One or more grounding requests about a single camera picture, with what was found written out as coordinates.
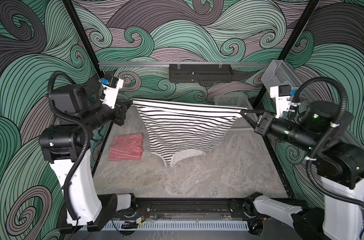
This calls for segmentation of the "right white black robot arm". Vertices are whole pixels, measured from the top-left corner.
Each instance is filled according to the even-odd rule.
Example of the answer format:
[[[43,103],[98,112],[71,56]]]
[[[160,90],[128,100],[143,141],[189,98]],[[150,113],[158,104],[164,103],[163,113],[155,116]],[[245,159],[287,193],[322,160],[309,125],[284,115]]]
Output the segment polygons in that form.
[[[301,94],[314,83],[333,86],[338,102],[314,101],[295,123]],[[324,207],[289,205],[255,192],[244,202],[249,232],[259,235],[264,221],[273,218],[304,240],[364,240],[364,150],[341,139],[354,117],[347,110],[345,88],[334,79],[316,77],[296,90],[291,85],[273,86],[270,96],[276,112],[264,111],[252,127],[261,136],[272,135],[306,152],[306,175],[324,195]]]

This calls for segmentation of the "red white striped tank top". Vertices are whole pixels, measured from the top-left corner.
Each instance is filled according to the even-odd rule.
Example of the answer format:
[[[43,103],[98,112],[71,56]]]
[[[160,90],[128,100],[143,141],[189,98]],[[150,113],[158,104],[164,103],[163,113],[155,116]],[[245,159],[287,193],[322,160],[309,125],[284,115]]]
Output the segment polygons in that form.
[[[139,161],[142,158],[144,149],[144,134],[136,133],[129,135],[117,135],[109,148],[109,161],[133,160]]]

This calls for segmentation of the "black white striped tank top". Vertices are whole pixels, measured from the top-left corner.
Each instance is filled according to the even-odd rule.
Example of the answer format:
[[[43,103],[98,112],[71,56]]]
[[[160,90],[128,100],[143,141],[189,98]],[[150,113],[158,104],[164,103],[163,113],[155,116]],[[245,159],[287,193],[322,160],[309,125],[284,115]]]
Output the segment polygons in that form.
[[[244,108],[133,99],[147,129],[151,152],[165,167],[209,153],[223,142]]]

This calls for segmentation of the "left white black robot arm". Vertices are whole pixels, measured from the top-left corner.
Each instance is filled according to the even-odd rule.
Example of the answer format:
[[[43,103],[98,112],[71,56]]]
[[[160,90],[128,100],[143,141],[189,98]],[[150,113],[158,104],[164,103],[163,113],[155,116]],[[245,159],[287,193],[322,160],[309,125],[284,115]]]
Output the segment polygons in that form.
[[[116,212],[135,210],[133,194],[98,195],[91,170],[91,140],[94,130],[106,124],[122,126],[132,101],[117,99],[123,87],[122,79],[106,76],[98,81],[91,92],[89,86],[77,84],[61,71],[54,72],[48,81],[48,102],[55,126],[46,128],[39,144],[44,159],[55,172],[63,192],[67,209],[63,234],[72,234],[86,227],[99,232]]]

